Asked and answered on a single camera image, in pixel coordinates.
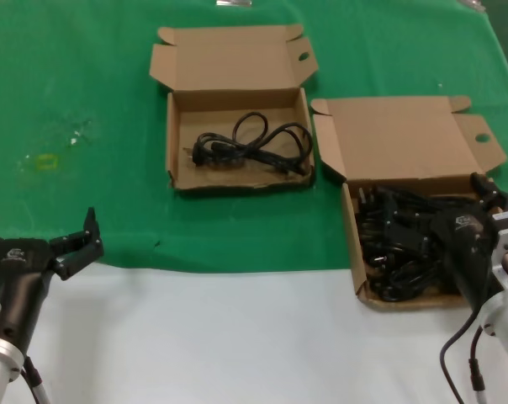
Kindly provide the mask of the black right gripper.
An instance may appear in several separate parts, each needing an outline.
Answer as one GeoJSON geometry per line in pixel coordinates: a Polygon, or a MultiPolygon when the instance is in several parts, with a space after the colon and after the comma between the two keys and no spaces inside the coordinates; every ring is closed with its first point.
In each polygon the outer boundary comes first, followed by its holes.
{"type": "MultiPolygon", "coordinates": [[[[473,310],[500,288],[492,280],[491,256],[495,240],[491,216],[485,211],[508,211],[508,193],[480,173],[470,175],[470,185],[479,196],[479,208],[449,208],[436,213],[430,228],[442,251],[442,264],[460,294],[473,310]]],[[[416,257],[430,253],[426,222],[431,205],[424,199],[382,196],[383,238],[416,257]]]]}

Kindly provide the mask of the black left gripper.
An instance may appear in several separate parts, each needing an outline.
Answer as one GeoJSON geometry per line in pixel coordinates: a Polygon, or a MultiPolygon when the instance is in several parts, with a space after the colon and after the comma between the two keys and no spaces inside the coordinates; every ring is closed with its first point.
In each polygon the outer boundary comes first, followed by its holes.
{"type": "Polygon", "coordinates": [[[49,292],[54,257],[55,273],[68,280],[104,254],[95,209],[87,210],[81,231],[48,243],[35,238],[0,237],[0,339],[23,354],[28,352],[49,292]]]}

